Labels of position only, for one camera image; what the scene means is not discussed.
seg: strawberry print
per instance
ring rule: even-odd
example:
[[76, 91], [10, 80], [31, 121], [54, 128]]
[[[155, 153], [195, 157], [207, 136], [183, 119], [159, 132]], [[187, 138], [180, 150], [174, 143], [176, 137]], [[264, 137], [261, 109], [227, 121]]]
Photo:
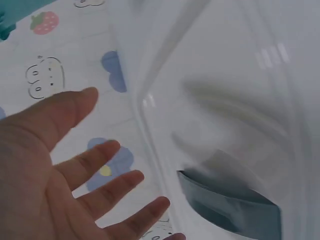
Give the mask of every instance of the strawberry print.
[[58, 16], [52, 11], [41, 12], [37, 16], [32, 16], [31, 19], [30, 29], [38, 35], [50, 33], [59, 24]]

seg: yellow flower center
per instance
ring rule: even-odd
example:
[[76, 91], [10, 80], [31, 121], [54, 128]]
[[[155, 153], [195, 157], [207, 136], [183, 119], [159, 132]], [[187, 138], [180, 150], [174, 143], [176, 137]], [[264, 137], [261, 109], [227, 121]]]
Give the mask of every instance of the yellow flower center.
[[99, 172], [102, 176], [105, 176], [105, 177], [112, 175], [111, 168], [107, 165], [104, 165], [102, 168], [100, 168]]

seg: finger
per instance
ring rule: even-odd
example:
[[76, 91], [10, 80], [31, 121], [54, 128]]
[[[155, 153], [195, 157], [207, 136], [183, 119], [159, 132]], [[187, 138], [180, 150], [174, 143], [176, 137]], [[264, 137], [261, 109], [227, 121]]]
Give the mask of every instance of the finger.
[[186, 236], [183, 235], [182, 233], [176, 233], [176, 234], [173, 234], [172, 236], [166, 237], [164, 240], [186, 240]]
[[159, 197], [123, 222], [104, 229], [111, 240], [140, 239], [161, 218], [169, 206], [170, 201], [166, 197]]
[[98, 91], [94, 87], [80, 92], [62, 92], [5, 118], [1, 124], [36, 137], [51, 151], [71, 128], [93, 110], [97, 99]]
[[73, 191], [88, 181], [104, 164], [111, 160], [120, 147], [120, 144], [115, 140], [107, 141], [54, 167], [64, 176], [70, 190]]
[[79, 197], [77, 200], [94, 220], [109, 212], [127, 193], [145, 179], [142, 172], [125, 173], [104, 186]]

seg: teal object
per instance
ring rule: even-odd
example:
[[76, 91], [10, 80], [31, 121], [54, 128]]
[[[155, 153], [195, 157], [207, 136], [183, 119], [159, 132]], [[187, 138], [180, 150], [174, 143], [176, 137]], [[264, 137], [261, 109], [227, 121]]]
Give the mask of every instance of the teal object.
[[0, 0], [0, 42], [16, 29], [16, 23], [56, 0]]
[[186, 200], [207, 221], [251, 239], [282, 239], [281, 211], [267, 198], [239, 197], [194, 169], [177, 174]]

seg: hand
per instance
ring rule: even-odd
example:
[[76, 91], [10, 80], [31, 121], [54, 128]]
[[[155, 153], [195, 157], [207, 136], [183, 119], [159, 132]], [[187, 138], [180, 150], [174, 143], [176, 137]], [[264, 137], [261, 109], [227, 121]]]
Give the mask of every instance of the hand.
[[120, 149], [117, 141], [108, 141], [52, 165], [50, 151], [92, 111], [97, 99], [95, 88], [64, 92], [0, 121], [1, 239], [138, 240], [169, 207], [169, 200], [160, 197], [121, 223], [105, 228], [95, 224], [144, 179], [140, 171], [73, 197], [72, 191]]

